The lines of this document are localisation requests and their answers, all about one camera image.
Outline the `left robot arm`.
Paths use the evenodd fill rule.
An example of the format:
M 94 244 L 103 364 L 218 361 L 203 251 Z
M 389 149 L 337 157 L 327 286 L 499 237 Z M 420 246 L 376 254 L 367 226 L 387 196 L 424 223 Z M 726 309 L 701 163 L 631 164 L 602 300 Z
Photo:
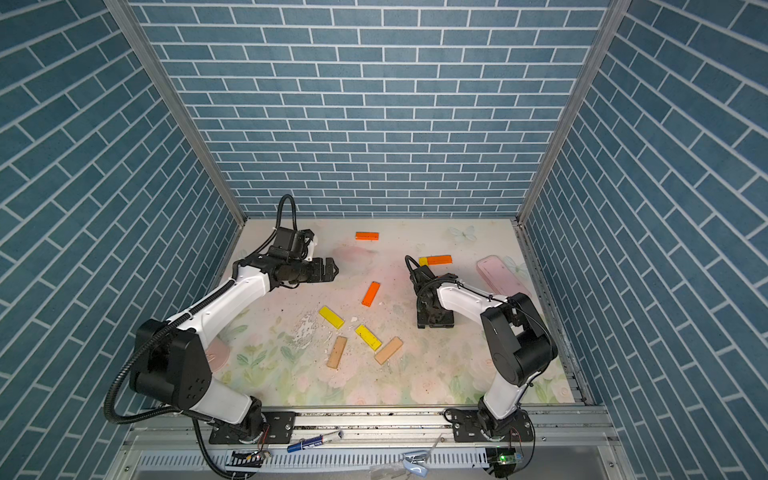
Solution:
M 331 282 L 339 268 L 331 258 L 281 259 L 259 255 L 233 265 L 232 277 L 164 322 L 147 321 L 136 337 L 130 388 L 175 410 L 223 423 L 248 423 L 256 401 L 213 377 L 207 350 L 246 307 L 280 287 Z

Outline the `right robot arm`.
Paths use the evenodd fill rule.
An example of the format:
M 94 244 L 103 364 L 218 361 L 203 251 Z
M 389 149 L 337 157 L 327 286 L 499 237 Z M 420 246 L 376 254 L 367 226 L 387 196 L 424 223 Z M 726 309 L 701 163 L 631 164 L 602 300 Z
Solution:
M 525 391 L 558 356 L 532 300 L 476 290 L 453 274 L 415 281 L 413 288 L 418 327 L 446 328 L 456 313 L 482 327 L 496 375 L 479 401 L 477 421 L 488 437 L 508 434 Z

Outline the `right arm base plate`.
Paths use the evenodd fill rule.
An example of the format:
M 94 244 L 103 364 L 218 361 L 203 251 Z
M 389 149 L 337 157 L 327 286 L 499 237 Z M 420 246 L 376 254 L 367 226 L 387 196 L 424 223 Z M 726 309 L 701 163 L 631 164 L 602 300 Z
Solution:
M 484 409 L 447 408 L 442 412 L 457 443 L 532 442 L 534 425 L 524 409 L 518 409 L 504 419 L 496 419 Z

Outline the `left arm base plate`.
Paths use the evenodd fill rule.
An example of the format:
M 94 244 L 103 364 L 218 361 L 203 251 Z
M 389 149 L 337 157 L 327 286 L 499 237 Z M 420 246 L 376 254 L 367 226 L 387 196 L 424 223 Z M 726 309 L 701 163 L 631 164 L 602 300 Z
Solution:
M 293 411 L 261 410 L 247 414 L 238 424 L 215 420 L 209 443 L 212 445 L 255 445 L 290 443 L 296 420 Z

